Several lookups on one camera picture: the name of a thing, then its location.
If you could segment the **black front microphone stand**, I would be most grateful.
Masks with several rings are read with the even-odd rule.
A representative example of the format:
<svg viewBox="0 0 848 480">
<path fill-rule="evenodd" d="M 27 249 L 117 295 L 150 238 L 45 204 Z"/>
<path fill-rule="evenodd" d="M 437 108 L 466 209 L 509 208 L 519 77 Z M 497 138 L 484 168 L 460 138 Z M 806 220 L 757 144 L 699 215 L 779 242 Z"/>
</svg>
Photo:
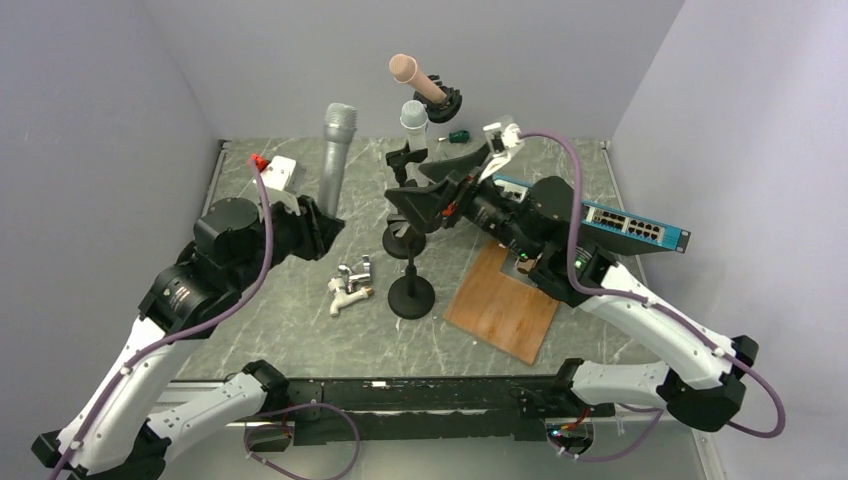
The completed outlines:
<svg viewBox="0 0 848 480">
<path fill-rule="evenodd" d="M 426 237 L 396 218 L 388 223 L 382 243 L 391 257 L 407 261 L 403 275 L 389 288 L 387 301 L 390 310 L 402 319 L 423 318 L 435 304 L 435 290 L 426 278 L 418 274 L 415 264 L 415 258 L 426 247 Z"/>
</svg>

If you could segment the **grey handheld microphone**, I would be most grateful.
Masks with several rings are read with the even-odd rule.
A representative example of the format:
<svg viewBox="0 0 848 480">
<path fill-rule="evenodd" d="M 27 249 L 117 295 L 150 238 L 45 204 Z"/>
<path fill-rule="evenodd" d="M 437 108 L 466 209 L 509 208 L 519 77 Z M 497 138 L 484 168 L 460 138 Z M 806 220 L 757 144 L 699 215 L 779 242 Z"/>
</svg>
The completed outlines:
<svg viewBox="0 0 848 480">
<path fill-rule="evenodd" d="M 317 205 L 328 217 L 336 218 L 349 147 L 357 131 L 357 109 L 331 103 L 325 114 L 326 142 Z"/>
</svg>

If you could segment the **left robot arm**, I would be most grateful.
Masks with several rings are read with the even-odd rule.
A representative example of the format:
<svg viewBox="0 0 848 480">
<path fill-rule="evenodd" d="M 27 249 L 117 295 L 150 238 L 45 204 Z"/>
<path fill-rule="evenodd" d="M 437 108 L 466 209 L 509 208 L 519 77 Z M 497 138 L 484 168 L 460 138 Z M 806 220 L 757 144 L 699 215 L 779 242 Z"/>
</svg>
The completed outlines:
<svg viewBox="0 0 848 480">
<path fill-rule="evenodd" d="M 83 410 L 61 430 L 39 435 L 36 458 L 73 479 L 155 479 L 191 446 L 238 419 L 279 417 L 289 382 L 263 360 L 222 386 L 156 412 L 160 395 L 221 314 L 243 306 L 268 271 L 288 256 L 321 259 L 344 228 L 308 196 L 296 212 L 244 198 L 216 202 L 194 238 L 144 296 L 118 359 Z"/>
</svg>

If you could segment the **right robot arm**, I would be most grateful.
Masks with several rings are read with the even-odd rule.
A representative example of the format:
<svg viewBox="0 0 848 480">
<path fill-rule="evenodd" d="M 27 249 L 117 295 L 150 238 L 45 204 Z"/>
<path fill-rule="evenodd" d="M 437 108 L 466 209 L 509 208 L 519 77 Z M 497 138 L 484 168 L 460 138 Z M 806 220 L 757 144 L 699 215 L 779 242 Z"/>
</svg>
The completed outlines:
<svg viewBox="0 0 848 480">
<path fill-rule="evenodd" d="M 564 361 L 550 391 L 555 409 L 574 415 L 620 403 L 661 409 L 707 432 L 732 425 L 758 344 L 718 334 L 650 291 L 585 223 L 585 205 L 563 178 L 540 179 L 514 198 L 484 176 L 489 154 L 482 148 L 426 164 L 427 185 L 391 188 L 386 198 L 418 232 L 470 221 L 530 261 L 528 278 L 545 295 L 614 325 L 656 356 L 643 365 Z"/>
</svg>

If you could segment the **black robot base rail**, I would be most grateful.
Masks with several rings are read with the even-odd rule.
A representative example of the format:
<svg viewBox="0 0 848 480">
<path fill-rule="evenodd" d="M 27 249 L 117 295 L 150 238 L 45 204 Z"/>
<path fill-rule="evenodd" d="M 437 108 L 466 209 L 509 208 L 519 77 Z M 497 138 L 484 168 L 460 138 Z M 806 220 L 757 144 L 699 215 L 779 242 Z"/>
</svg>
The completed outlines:
<svg viewBox="0 0 848 480">
<path fill-rule="evenodd" d="M 586 425 L 615 413 L 610 403 L 580 403 L 552 375 L 293 378 L 289 404 L 305 408 L 264 407 L 247 418 L 283 420 L 295 445 L 317 446 L 355 438 L 543 441 L 548 425 Z"/>
</svg>

